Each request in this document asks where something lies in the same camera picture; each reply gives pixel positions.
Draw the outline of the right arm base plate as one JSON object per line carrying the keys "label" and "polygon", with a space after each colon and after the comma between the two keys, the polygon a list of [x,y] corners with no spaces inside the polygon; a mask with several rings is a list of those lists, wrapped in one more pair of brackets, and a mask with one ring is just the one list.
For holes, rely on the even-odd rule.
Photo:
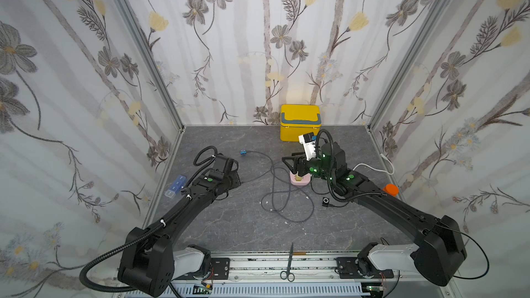
{"label": "right arm base plate", "polygon": [[395,277],[392,270],[369,270],[359,267],[357,257],[337,257],[335,272],[341,280],[387,280]]}

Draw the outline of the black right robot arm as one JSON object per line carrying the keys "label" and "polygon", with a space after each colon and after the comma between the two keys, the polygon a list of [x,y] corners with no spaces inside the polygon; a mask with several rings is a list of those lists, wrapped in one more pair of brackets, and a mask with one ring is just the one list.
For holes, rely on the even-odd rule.
{"label": "black right robot arm", "polygon": [[410,238],[410,244],[384,245],[371,242],[357,254],[357,271],[373,277],[384,270],[404,270],[422,275],[437,286],[446,286],[467,258],[457,222],[441,218],[404,203],[383,191],[367,176],[350,169],[345,152],[337,143],[320,146],[307,157],[294,153],[283,157],[289,171],[323,179],[331,197],[355,202],[374,212]]}

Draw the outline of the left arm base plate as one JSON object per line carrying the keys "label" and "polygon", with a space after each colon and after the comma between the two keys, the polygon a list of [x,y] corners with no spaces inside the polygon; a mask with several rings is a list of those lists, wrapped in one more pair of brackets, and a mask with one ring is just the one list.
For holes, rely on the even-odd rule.
{"label": "left arm base plate", "polygon": [[230,259],[210,258],[203,261],[198,275],[199,280],[227,280],[229,278]]}

